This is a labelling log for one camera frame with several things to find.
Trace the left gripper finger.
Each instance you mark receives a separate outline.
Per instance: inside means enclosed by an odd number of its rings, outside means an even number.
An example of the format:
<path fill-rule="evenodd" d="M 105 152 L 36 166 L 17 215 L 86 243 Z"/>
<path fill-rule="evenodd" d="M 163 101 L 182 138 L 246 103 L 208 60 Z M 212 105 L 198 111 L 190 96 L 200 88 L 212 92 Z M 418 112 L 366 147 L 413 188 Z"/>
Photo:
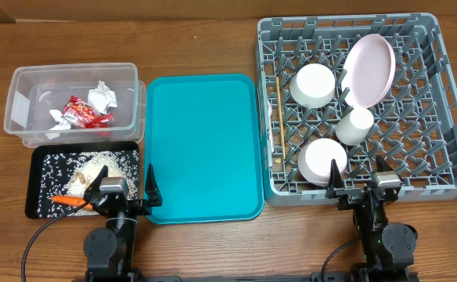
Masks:
<path fill-rule="evenodd" d="M 160 207 L 163 204 L 163 198 L 157 185 L 152 164 L 148 164 L 147 167 L 144 191 L 151 207 Z"/>
<path fill-rule="evenodd" d="M 94 192 L 98 192 L 102 180 L 104 178 L 106 178 L 107 176 L 108 176 L 108 167 L 106 165 L 104 165 L 103 168 L 100 170 L 99 174 L 96 176 L 96 178 L 92 181 L 92 183 L 85 190 L 84 195 L 91 196 L 91 195 L 93 195 Z"/>

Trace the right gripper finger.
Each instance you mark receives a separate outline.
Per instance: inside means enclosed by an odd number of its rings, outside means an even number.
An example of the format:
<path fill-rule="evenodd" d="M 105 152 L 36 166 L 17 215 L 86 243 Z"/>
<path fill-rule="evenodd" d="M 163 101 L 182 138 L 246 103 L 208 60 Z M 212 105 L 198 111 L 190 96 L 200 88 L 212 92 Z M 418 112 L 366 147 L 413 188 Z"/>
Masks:
<path fill-rule="evenodd" d="M 330 164 L 330 172 L 329 172 L 329 181 L 327 185 L 327 190 L 334 190 L 334 189 L 344 189 L 344 181 L 341 177 L 340 170 L 336 164 L 336 160 L 332 159 Z"/>
<path fill-rule="evenodd" d="M 376 155 L 376 171 L 377 172 L 392 172 L 393 168 L 387 163 L 387 161 L 379 154 Z"/>

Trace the orange carrot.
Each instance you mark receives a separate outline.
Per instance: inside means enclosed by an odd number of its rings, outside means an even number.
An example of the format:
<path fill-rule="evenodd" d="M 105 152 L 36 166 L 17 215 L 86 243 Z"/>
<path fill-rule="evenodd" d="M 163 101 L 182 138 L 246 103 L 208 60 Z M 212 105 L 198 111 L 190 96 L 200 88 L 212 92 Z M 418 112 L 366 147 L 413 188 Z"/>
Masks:
<path fill-rule="evenodd" d="M 51 197 L 50 200 L 57 204 L 64 204 L 75 208 L 82 206 L 86 203 L 86 201 L 82 197 L 73 197 L 66 195 L 56 195 Z"/>

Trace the small white cup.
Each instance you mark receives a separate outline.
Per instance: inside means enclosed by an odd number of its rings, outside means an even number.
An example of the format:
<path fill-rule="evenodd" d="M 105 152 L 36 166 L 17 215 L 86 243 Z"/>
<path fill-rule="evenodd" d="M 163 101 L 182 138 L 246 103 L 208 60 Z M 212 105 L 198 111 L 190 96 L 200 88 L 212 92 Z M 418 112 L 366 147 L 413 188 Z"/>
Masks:
<path fill-rule="evenodd" d="M 363 142 L 374 123 L 370 110 L 354 108 L 336 125 L 336 137 L 348 146 Z"/>

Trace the white napkin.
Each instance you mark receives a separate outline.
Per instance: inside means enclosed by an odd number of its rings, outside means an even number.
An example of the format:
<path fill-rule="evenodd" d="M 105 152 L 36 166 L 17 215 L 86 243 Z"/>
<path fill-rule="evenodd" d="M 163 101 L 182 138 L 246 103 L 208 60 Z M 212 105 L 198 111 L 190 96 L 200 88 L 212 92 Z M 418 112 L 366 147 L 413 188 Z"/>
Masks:
<path fill-rule="evenodd" d="M 63 114 L 62 114 L 61 111 L 59 111 L 59 110 L 50 110 L 49 113 L 51 114 L 51 116 L 53 117 L 53 119 L 55 120 L 57 125 L 55 125 L 54 127 L 50 128 L 50 131 L 54 131 L 54 133 L 46 133 L 45 134 L 45 136 L 48 139 L 58 138 L 60 136 L 58 131 L 71 129 L 71 123 L 63 117 Z"/>

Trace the wooden chopstick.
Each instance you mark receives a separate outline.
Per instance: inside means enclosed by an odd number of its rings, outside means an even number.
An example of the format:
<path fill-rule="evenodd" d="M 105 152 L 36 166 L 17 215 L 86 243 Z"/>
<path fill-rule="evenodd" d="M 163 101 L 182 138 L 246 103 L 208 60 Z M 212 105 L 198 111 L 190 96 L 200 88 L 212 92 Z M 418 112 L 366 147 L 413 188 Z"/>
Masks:
<path fill-rule="evenodd" d="M 282 162 L 286 161 L 286 142 L 285 142 L 285 132 L 284 132 L 284 123 L 283 123 L 283 113 L 282 113 L 282 95 L 280 92 L 280 83 L 279 76 L 275 76 L 275 86 L 276 86 L 276 96 L 278 102 L 278 113 L 279 113 L 279 130 L 280 130 L 280 140 L 282 146 Z"/>

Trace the red snack wrapper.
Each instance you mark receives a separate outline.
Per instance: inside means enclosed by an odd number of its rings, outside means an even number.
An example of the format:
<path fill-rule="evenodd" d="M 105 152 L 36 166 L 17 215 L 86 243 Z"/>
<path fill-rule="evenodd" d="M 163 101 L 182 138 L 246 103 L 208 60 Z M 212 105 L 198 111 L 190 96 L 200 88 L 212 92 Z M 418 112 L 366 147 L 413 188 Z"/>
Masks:
<path fill-rule="evenodd" d="M 62 111 L 62 118 L 78 128 L 107 128 L 112 114 L 99 114 L 84 100 L 71 96 Z"/>

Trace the white green tissue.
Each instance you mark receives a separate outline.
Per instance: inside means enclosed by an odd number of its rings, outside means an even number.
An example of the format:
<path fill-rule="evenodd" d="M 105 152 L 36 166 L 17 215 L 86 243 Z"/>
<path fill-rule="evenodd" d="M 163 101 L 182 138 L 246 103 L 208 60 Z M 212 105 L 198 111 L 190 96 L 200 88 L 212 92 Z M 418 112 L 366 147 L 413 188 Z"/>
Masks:
<path fill-rule="evenodd" d="M 99 114 L 107 114 L 111 107 L 117 107 L 117 97 L 104 81 L 99 81 L 95 89 L 88 91 L 88 104 Z"/>

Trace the small white plate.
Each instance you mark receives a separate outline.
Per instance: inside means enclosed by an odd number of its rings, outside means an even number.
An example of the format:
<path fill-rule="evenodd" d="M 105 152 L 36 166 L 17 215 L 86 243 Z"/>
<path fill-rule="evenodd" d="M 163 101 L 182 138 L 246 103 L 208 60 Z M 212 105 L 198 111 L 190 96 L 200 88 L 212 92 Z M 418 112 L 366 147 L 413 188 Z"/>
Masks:
<path fill-rule="evenodd" d="M 333 72 L 320 63 L 303 66 L 290 82 L 290 94 L 301 106 L 320 108 L 328 104 L 335 93 Z"/>

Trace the large white plate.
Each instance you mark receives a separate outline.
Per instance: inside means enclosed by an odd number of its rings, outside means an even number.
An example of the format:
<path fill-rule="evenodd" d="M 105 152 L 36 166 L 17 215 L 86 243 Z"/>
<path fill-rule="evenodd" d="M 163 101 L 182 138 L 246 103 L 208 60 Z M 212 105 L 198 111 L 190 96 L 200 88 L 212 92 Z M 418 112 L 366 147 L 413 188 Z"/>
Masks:
<path fill-rule="evenodd" d="M 384 37 L 368 34 L 359 39 L 344 63 L 341 88 L 349 89 L 344 101 L 362 108 L 379 103 L 392 86 L 395 66 L 394 50 Z"/>

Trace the white plastic fork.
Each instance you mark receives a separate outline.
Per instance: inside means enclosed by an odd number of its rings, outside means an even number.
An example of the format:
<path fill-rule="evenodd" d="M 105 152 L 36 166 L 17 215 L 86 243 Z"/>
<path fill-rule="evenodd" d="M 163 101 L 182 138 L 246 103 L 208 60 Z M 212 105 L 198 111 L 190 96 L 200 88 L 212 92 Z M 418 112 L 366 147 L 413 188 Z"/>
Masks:
<path fill-rule="evenodd" d="M 273 143 L 273 138 L 272 138 L 272 104 L 270 103 L 270 101 L 267 101 L 267 109 L 268 109 L 268 114 L 267 114 L 267 116 L 268 116 L 268 140 L 270 143 L 271 152 L 274 153 L 275 148 L 274 148 L 274 143 Z"/>

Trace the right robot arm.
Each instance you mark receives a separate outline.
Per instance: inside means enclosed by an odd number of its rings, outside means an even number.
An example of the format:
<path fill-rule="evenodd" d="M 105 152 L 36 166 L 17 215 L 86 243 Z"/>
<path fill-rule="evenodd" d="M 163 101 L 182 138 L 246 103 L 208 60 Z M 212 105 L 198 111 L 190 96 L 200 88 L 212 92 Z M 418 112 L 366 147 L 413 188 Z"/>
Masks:
<path fill-rule="evenodd" d="M 360 190 L 348 190 L 335 160 L 331 160 L 326 196 L 338 200 L 337 209 L 352 210 L 358 237 L 333 251 L 322 264 L 321 281 L 417 281 L 410 273 L 418 233 L 413 226 L 390 223 L 385 207 L 398 199 L 401 177 L 380 155 L 376 156 L 376 171 L 371 181 Z M 348 272 L 328 273 L 330 260 L 345 248 L 362 243 L 365 261 L 355 263 Z"/>

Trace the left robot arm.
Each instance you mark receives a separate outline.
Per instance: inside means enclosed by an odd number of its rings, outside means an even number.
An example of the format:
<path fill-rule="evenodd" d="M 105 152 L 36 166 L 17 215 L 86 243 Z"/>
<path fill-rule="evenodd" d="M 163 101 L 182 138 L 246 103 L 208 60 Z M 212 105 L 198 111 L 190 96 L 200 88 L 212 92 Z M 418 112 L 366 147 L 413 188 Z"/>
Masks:
<path fill-rule="evenodd" d="M 146 199 L 129 200 L 123 177 L 109 177 L 104 166 L 85 191 L 83 199 L 94 212 L 106 217 L 106 226 L 89 233 L 83 243 L 87 258 L 86 281 L 144 281 L 140 269 L 132 266 L 138 217 L 151 215 L 160 207 L 160 194 L 153 166 L 146 173 Z"/>

